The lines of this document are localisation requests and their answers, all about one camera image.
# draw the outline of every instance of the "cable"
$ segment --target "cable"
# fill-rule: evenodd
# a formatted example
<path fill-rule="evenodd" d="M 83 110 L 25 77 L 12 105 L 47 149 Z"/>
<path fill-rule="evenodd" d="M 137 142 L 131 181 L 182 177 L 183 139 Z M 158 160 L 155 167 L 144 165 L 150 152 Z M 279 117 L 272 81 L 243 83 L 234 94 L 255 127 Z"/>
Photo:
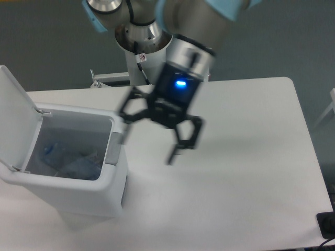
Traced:
<path fill-rule="evenodd" d="M 134 53 L 135 53 L 135 56 L 137 56 L 138 54 L 140 54 L 139 51 L 138 51 L 138 43 L 137 42 L 134 42 Z M 144 70 L 142 68 L 141 62 L 137 63 L 137 67 L 140 70 L 140 72 L 142 73 L 146 84 L 147 85 L 151 85 L 150 81 L 148 80 L 148 77 L 146 76 L 146 74 L 145 74 L 145 72 L 144 72 Z"/>
<path fill-rule="evenodd" d="M 324 246 L 324 244 L 332 241 L 333 239 L 335 239 L 335 237 L 334 238 L 330 238 L 330 239 L 326 240 L 325 242 L 322 242 L 321 245 L 318 247 L 318 249 L 316 251 L 321 251 L 321 249 Z"/>

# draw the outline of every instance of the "gray floor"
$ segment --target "gray floor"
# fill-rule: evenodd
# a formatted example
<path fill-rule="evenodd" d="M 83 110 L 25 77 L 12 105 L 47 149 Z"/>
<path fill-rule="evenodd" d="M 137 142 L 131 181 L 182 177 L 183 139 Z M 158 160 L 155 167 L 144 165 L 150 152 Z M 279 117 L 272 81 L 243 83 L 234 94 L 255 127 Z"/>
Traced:
<path fill-rule="evenodd" d="M 335 1 L 264 0 L 240 15 L 211 71 L 213 81 L 291 78 L 327 183 L 335 183 L 335 119 L 311 125 L 335 88 L 334 42 Z M 0 64 L 26 91 L 88 88 L 89 69 L 126 71 L 113 32 L 96 33 L 81 0 L 0 1 Z"/>

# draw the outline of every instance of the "white trash bin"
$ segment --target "white trash bin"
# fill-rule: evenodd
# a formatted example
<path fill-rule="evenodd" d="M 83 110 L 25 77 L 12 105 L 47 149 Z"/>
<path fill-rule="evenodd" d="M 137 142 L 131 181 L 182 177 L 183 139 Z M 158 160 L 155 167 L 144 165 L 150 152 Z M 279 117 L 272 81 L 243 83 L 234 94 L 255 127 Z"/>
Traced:
<path fill-rule="evenodd" d="M 0 66 L 0 178 L 21 185 L 60 211 L 115 217 L 128 164 L 120 145 L 122 121 L 114 112 L 83 107 L 35 104 L 10 71 Z M 103 159 L 96 180 L 58 177 L 40 159 L 50 141 Z"/>

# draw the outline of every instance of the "black cable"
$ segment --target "black cable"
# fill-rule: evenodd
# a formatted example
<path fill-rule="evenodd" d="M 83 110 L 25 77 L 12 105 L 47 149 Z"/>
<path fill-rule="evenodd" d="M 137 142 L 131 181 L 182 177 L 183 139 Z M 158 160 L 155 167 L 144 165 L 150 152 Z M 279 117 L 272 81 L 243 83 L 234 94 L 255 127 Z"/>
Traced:
<path fill-rule="evenodd" d="M 130 22 L 134 21 L 134 10 L 132 9 L 132 5 L 130 0 L 126 0 L 126 4 L 128 6 L 128 10 L 129 10 L 129 16 L 130 16 Z"/>
<path fill-rule="evenodd" d="M 332 241 L 333 239 L 335 239 L 335 237 L 334 237 L 334 238 L 330 238 L 330 239 L 328 239 L 328 240 L 322 242 L 321 245 L 318 247 L 318 249 L 317 249 L 316 251 L 321 251 L 321 249 L 322 249 L 322 247 L 324 246 L 324 244 L 326 244 L 326 243 Z"/>
<path fill-rule="evenodd" d="M 134 54 L 135 54 L 135 56 L 140 54 L 139 51 L 138 51 L 138 42 L 134 42 Z M 146 74 L 145 74 L 145 72 L 142 68 L 141 62 L 137 63 L 137 67 L 140 70 L 140 72 L 142 73 L 146 84 L 151 85 L 150 81 L 148 80 L 148 77 L 146 76 Z"/>

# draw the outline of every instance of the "metal bracket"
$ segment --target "metal bracket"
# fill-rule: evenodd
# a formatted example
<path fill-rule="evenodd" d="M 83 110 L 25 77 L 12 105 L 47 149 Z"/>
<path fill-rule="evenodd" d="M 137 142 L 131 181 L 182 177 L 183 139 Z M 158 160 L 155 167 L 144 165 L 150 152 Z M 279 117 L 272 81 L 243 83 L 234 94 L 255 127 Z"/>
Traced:
<path fill-rule="evenodd" d="M 48 117 L 51 116 L 51 112 L 49 112 L 49 111 L 43 111 L 43 110 L 39 110 L 39 109 L 35 109 L 35 111 L 42 114 L 43 116 L 48 116 Z"/>
<path fill-rule="evenodd" d="M 329 122 L 334 117 L 334 114 L 335 114 L 335 104 L 334 102 L 332 102 L 316 120 L 313 129 L 316 129 L 318 126 Z"/>
<path fill-rule="evenodd" d="M 21 173 L 25 173 L 25 174 L 30 174 L 29 171 L 22 171 L 22 168 L 18 168 L 16 166 L 10 166 L 8 167 L 9 170 L 13 171 L 13 172 L 21 172 Z"/>
<path fill-rule="evenodd" d="M 95 75 L 93 70 L 90 70 L 90 72 L 93 81 L 91 88 L 111 87 L 116 82 L 129 81 L 128 72 L 99 74 L 99 75 Z"/>

